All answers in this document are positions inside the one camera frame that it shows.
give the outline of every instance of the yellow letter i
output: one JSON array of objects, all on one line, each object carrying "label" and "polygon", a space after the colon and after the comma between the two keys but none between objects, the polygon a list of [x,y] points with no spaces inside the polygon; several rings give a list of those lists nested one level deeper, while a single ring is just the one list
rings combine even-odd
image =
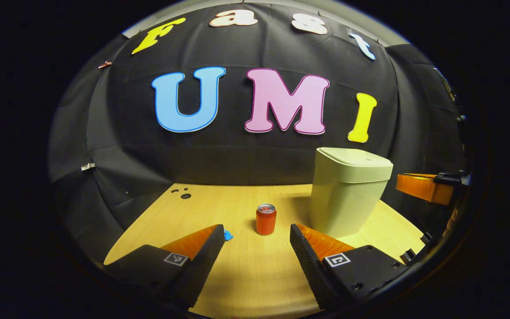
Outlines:
[{"label": "yellow letter i", "polygon": [[353,142],[365,143],[369,138],[367,129],[369,128],[373,108],[377,106],[377,100],[365,93],[358,93],[357,99],[359,102],[358,117],[354,129],[347,135],[347,139]]}]

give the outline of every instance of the trash can lid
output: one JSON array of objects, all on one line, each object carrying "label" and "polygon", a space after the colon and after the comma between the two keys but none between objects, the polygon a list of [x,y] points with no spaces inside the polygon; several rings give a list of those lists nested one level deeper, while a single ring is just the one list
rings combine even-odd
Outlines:
[{"label": "trash can lid", "polygon": [[391,161],[360,149],[318,148],[316,151],[316,160],[323,157],[330,162],[332,177],[343,182],[388,180],[393,171]]}]

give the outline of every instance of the blue tape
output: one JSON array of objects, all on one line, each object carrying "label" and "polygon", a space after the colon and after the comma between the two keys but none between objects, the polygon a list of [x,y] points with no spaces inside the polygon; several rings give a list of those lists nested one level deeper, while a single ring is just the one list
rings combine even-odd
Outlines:
[{"label": "blue tape", "polygon": [[225,241],[228,241],[231,238],[233,238],[233,235],[228,230],[224,230],[223,236],[225,237]]}]

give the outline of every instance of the metal clip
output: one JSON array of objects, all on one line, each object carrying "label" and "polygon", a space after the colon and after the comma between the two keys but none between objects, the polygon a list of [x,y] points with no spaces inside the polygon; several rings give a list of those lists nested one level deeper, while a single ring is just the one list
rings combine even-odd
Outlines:
[{"label": "metal clip", "polygon": [[471,182],[471,174],[461,176],[462,184],[468,186]]},{"label": "metal clip", "polygon": [[442,84],[444,85],[446,91],[448,92],[448,94],[450,95],[450,99],[452,100],[452,103],[455,104],[455,93],[453,93],[453,90],[452,88],[450,87],[447,79],[442,75],[442,73],[440,72],[440,70],[438,70],[437,68],[433,67],[432,70],[434,70],[436,72],[436,74],[438,75],[438,77],[440,78],[440,81],[442,81]]},{"label": "metal clip", "polygon": [[109,61],[105,61],[105,63],[99,65],[97,68],[98,69],[103,69],[104,67],[110,66],[111,64],[113,64],[113,63],[111,63]]},{"label": "metal clip", "polygon": [[95,167],[95,163],[87,163],[87,165],[83,165],[83,166],[81,167],[81,170],[82,170],[82,171],[85,171],[85,170],[92,169],[93,167]]}]

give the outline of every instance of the black clamp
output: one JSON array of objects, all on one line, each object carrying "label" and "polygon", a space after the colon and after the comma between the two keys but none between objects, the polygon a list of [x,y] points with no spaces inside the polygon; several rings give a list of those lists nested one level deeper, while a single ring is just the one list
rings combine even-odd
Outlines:
[{"label": "black clamp", "polygon": [[410,262],[413,260],[413,258],[416,256],[416,254],[413,252],[413,249],[408,249],[404,254],[401,255],[402,261],[405,263],[405,265],[410,264]]},{"label": "black clamp", "polygon": [[462,170],[458,172],[439,172],[434,178],[434,182],[437,184],[445,184],[451,186],[467,186],[469,185],[470,180],[471,174],[468,174]]},{"label": "black clamp", "polygon": [[372,245],[320,261],[296,224],[291,225],[290,242],[320,309],[355,303],[409,268]]},{"label": "black clamp", "polygon": [[150,245],[143,245],[105,266],[105,271],[145,297],[187,311],[198,296],[223,247],[224,228],[218,225],[194,260]]},{"label": "black clamp", "polygon": [[425,232],[420,240],[422,240],[422,242],[427,245],[432,240],[432,235],[429,232]]}]

